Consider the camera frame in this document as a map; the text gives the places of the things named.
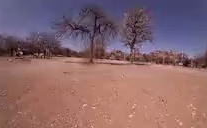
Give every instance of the tree line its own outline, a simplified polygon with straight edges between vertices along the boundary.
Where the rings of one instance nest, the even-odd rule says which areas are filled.
[[[152,17],[144,8],[132,8],[124,13],[122,22],[108,15],[102,8],[89,5],[80,10],[75,17],[63,16],[53,22],[54,33],[32,32],[26,38],[0,35],[0,55],[33,55],[51,57],[52,55],[154,62],[159,64],[183,64],[185,66],[207,67],[206,57],[189,58],[184,53],[174,51],[153,51],[141,54],[144,43],[153,42]],[[83,42],[87,47],[77,52],[61,46],[65,38]],[[106,52],[111,40],[120,40],[130,49],[126,54],[120,50]]]

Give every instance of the blue sky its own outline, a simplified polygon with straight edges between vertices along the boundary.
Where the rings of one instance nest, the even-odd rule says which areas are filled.
[[[51,22],[71,15],[87,4],[97,4],[121,21],[128,8],[144,6],[153,17],[154,44],[142,52],[175,49],[190,55],[205,51],[207,42],[207,0],[0,0],[0,33],[26,36],[34,31],[51,31]],[[80,48],[73,41],[64,46]],[[119,40],[109,49],[122,49]]]

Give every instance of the sandy ground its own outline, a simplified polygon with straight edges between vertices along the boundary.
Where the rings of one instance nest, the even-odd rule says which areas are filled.
[[[68,60],[0,58],[0,128],[207,128],[207,72]]]

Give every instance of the distant tree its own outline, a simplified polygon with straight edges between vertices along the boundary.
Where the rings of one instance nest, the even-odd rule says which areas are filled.
[[[115,37],[117,28],[115,23],[97,6],[81,9],[78,19],[65,18],[55,23],[60,37],[67,35],[73,38],[86,39],[90,48],[90,62],[93,63],[95,40]]]
[[[110,59],[112,60],[123,60],[124,53],[121,50],[112,50],[110,54]]]
[[[0,55],[9,53],[14,56],[20,48],[20,39],[14,36],[0,35]]]
[[[61,52],[60,41],[57,40],[54,33],[33,32],[27,38],[27,41],[27,46],[31,53],[40,54],[43,52],[45,56],[47,50],[54,54]]]
[[[95,40],[94,55],[96,58],[103,59],[105,57],[105,45],[104,40],[100,38]]]
[[[122,41],[130,49],[133,63],[134,49],[141,48],[146,41],[152,42],[151,18],[143,8],[135,8],[125,13]]]
[[[150,56],[150,54],[143,54],[143,61],[145,62],[152,61],[152,57]]]
[[[69,48],[62,48],[62,54],[67,57],[71,57],[72,50]]]

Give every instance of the dirt ground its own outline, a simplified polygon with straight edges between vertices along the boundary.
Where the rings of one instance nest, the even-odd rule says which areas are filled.
[[[207,72],[68,60],[0,58],[0,128],[207,128]]]

